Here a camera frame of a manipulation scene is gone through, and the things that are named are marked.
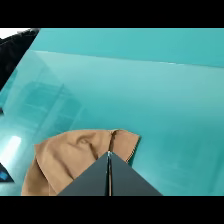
teal table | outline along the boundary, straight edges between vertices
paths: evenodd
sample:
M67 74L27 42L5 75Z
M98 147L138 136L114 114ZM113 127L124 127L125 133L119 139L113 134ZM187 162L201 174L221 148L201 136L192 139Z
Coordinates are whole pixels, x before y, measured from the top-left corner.
M224 195L223 29L42 29L0 93L0 161L20 195L34 144L141 136L132 167L164 195Z

black object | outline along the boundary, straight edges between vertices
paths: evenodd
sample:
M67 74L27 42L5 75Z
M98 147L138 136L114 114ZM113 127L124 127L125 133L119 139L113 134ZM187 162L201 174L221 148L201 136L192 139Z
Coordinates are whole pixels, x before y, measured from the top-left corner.
M107 152L59 196L162 196L115 153Z
M0 183L14 183L6 168L0 163Z
M0 91L39 32L38 28L0 39Z

fabric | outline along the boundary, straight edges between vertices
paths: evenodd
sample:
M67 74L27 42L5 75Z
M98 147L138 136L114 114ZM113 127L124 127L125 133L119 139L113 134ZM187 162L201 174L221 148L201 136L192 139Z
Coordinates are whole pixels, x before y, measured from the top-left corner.
M35 147L22 196L58 195L107 151L128 162L138 140L125 130L79 130L50 138Z

cloth fold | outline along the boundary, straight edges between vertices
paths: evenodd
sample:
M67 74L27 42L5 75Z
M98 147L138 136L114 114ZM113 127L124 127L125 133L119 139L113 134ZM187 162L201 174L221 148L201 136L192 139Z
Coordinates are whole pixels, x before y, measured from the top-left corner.
M128 162L139 136L125 130L65 132L35 146L22 196L55 196L105 152L115 152Z

